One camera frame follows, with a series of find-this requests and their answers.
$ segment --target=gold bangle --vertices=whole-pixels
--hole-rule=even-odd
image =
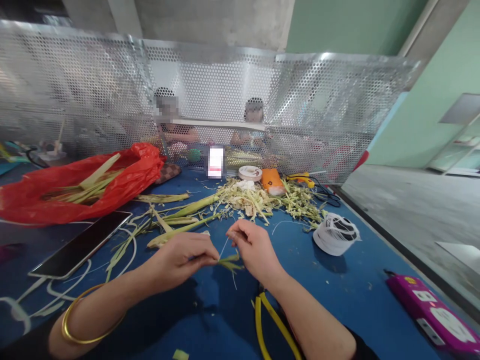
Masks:
[[[80,344],[80,345],[87,345],[87,344],[93,344],[93,343],[96,343],[100,340],[102,340],[103,338],[107,337],[108,335],[110,335],[112,333],[113,330],[115,330],[115,328],[122,322],[122,320],[124,319],[125,317],[125,314],[122,315],[122,317],[120,318],[120,320],[118,320],[118,322],[110,329],[108,330],[105,334],[103,334],[102,336],[99,336],[97,338],[94,338],[94,339],[91,339],[91,340],[80,340],[80,339],[77,339],[76,337],[74,337],[72,334],[70,334],[69,332],[69,329],[67,327],[67,321],[69,319],[69,315],[70,315],[70,312],[72,311],[72,309],[74,308],[74,306],[85,296],[87,295],[88,293],[92,292],[93,290],[96,290],[98,288],[101,288],[103,285],[105,285],[104,283],[103,284],[100,284],[100,285],[96,285],[94,287],[91,287],[89,288],[87,291],[85,291],[84,293],[82,293],[79,297],[77,297],[72,303],[71,305],[68,307],[68,309],[66,310],[65,312],[65,315],[63,316],[63,320],[61,321],[61,334],[63,336],[63,338],[67,341],[71,341],[73,343],[76,343],[76,344]]]

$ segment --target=metal partition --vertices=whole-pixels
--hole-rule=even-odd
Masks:
[[[62,142],[75,158],[159,139],[155,91],[173,93],[196,141],[165,153],[203,167],[207,145],[227,146],[227,164],[318,172],[341,184],[353,171],[417,67],[402,57],[268,50],[103,35],[0,22],[0,138]],[[249,100],[261,102],[265,132],[248,132]],[[232,145],[233,134],[260,139]]]

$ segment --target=sleeve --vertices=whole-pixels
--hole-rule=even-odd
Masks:
[[[380,360],[377,354],[375,354],[374,351],[367,346],[365,341],[360,336],[358,336],[348,327],[346,327],[346,329],[352,334],[356,341],[356,352],[352,360]]]
[[[39,359],[54,360],[49,353],[49,335],[62,312],[52,316],[40,326],[0,350],[1,360]]]

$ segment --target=smartphone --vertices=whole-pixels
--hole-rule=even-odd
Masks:
[[[225,174],[225,148],[212,145],[208,149],[206,175],[209,179],[221,179]]]
[[[35,267],[28,275],[58,280],[68,278],[131,216],[131,212],[114,211],[101,217],[80,235]]]

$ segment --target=table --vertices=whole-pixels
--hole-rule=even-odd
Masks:
[[[22,174],[31,170],[30,165],[22,164],[0,177],[0,185],[18,181]],[[205,187],[218,186],[218,180],[199,182],[196,178],[199,181],[207,179],[203,173],[187,169],[165,184],[149,187],[145,193],[178,194],[188,190],[193,195],[187,202],[192,202],[215,191]],[[179,203],[170,205],[166,204],[166,209]],[[147,207],[145,203],[131,201],[120,210],[139,215]],[[302,225],[292,223],[289,215],[275,211],[266,229],[285,270],[340,322],[359,334],[381,359],[449,359],[423,337],[385,284],[385,268],[403,275],[418,277],[418,274],[344,204],[340,208],[327,206],[326,210],[355,223],[362,241],[353,244],[343,256],[330,256],[315,245],[312,233],[303,232]],[[209,228],[203,225],[195,231],[209,230],[213,244],[220,251],[226,241],[225,233],[234,221],[232,218],[221,222],[215,220]],[[36,281],[36,278],[27,276],[27,272],[87,226],[66,224],[26,228],[1,223],[0,233],[4,239],[23,242],[25,246],[21,255],[0,265],[0,296],[18,298]],[[90,273],[68,295],[76,297],[105,281],[105,269],[113,255],[111,250],[126,236],[124,232],[114,235],[94,254]],[[155,252],[146,248],[154,236],[150,233],[137,238],[138,249],[131,269],[144,263]],[[113,269],[112,277],[125,267],[132,251],[130,245]],[[232,254],[234,249],[226,246],[222,257]],[[83,274],[86,267],[84,264],[72,278]],[[75,281],[72,278],[55,281],[53,289],[66,290]],[[181,349],[189,353],[191,359],[261,359],[251,303],[257,292],[257,281],[246,270],[238,272],[235,281],[238,290],[235,290],[232,274],[222,266],[201,269],[178,288],[146,299],[128,311],[118,329],[89,357],[171,359],[175,349]],[[44,283],[21,305],[32,314],[52,299]],[[32,326],[36,327],[46,319],[33,318]],[[11,318],[10,308],[4,303],[0,303],[0,323],[0,347],[23,333],[23,323]],[[268,315],[263,316],[263,334],[273,359],[293,358]]]

